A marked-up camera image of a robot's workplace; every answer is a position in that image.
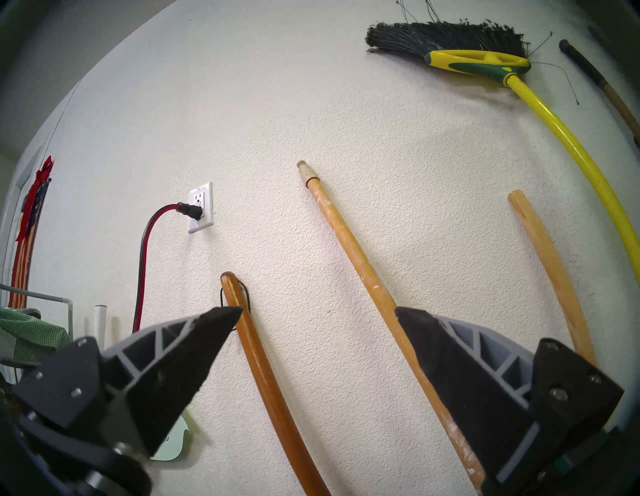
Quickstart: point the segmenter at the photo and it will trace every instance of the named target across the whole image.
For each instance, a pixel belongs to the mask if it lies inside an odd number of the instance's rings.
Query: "green checkered cloth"
[[[41,362],[57,349],[69,344],[64,327],[49,324],[12,308],[0,308],[0,328],[15,339],[13,358]]]

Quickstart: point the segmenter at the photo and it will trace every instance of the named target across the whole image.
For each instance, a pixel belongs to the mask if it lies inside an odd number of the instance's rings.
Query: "rubber cap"
[[[311,169],[311,167],[304,160],[298,162],[298,170],[300,171],[300,177],[302,178],[302,182],[305,183],[305,186],[312,179],[320,180],[318,174],[316,174],[316,171]]]

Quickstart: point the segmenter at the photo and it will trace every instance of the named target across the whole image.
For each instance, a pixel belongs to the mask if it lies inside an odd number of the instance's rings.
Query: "white pvc pipe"
[[[96,305],[93,313],[93,335],[98,342],[100,351],[104,351],[104,334],[107,330],[107,307]]]

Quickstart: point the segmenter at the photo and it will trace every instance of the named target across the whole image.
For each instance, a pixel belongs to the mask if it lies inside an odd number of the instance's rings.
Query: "screw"
[[[567,391],[565,391],[561,387],[551,388],[549,394],[558,401],[567,401],[569,399],[569,393],[567,393]]]

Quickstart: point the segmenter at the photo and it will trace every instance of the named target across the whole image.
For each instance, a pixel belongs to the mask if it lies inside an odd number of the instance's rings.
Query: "yellow and green broom head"
[[[380,22],[371,26],[365,41],[371,52],[419,57],[441,69],[488,76],[506,86],[512,74],[531,68],[528,43],[513,28],[494,22]]]

